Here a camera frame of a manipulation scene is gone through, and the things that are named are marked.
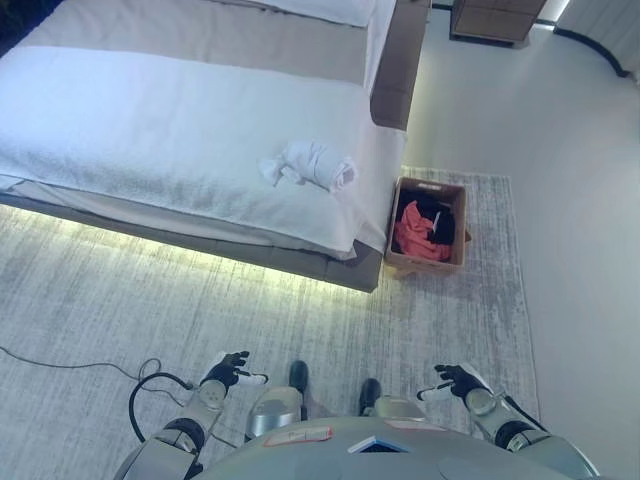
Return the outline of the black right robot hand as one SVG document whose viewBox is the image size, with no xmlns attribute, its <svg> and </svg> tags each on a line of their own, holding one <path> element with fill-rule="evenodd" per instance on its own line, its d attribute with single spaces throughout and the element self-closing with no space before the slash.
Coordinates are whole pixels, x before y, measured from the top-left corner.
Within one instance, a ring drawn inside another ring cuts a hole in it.
<svg viewBox="0 0 640 480">
<path fill-rule="evenodd" d="M 434 366 L 434 371 L 439 377 L 439 383 L 419 390 L 416 393 L 418 400 L 426 401 L 442 394 L 450 394 L 464 400 L 467 394 L 475 389 L 493 393 L 491 387 L 470 364 L 437 364 Z"/>
</svg>

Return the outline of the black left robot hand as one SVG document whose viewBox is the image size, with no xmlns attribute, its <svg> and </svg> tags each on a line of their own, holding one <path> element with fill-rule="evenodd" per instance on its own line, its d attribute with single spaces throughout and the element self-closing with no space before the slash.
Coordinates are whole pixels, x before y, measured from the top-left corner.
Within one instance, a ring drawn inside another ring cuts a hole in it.
<svg viewBox="0 0 640 480">
<path fill-rule="evenodd" d="M 220 352 L 214 360 L 214 365 L 199 381 L 202 385 L 207 381 L 216 380 L 226 389 L 234 385 L 260 386 L 269 382 L 269 377 L 263 373 L 251 373 L 245 369 L 250 352 Z"/>
</svg>

